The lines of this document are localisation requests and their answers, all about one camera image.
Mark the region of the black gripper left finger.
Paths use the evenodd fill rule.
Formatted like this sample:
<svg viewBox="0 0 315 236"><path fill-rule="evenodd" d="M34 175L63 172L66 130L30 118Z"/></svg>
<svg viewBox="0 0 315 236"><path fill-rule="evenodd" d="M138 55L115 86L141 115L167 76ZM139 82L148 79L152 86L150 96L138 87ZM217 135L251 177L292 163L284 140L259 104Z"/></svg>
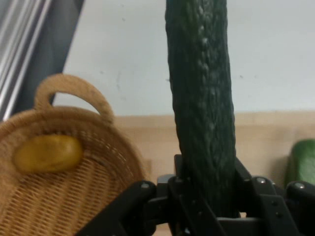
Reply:
<svg viewBox="0 0 315 236"><path fill-rule="evenodd" d="M173 236L220 236L221 225L183 176L183 158L175 155L175 174L159 182L132 184L91 221L78 236L151 236L167 223Z"/></svg>

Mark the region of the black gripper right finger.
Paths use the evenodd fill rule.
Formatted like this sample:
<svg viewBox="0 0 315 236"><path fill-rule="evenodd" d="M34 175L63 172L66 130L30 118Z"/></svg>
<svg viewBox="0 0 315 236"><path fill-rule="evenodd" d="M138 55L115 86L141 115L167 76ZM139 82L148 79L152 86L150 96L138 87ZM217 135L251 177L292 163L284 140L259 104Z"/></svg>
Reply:
<svg viewBox="0 0 315 236"><path fill-rule="evenodd" d="M262 176L252 176L235 161L235 197L247 219L257 219L263 236L313 236L315 234L315 186L292 181L278 187Z"/></svg>

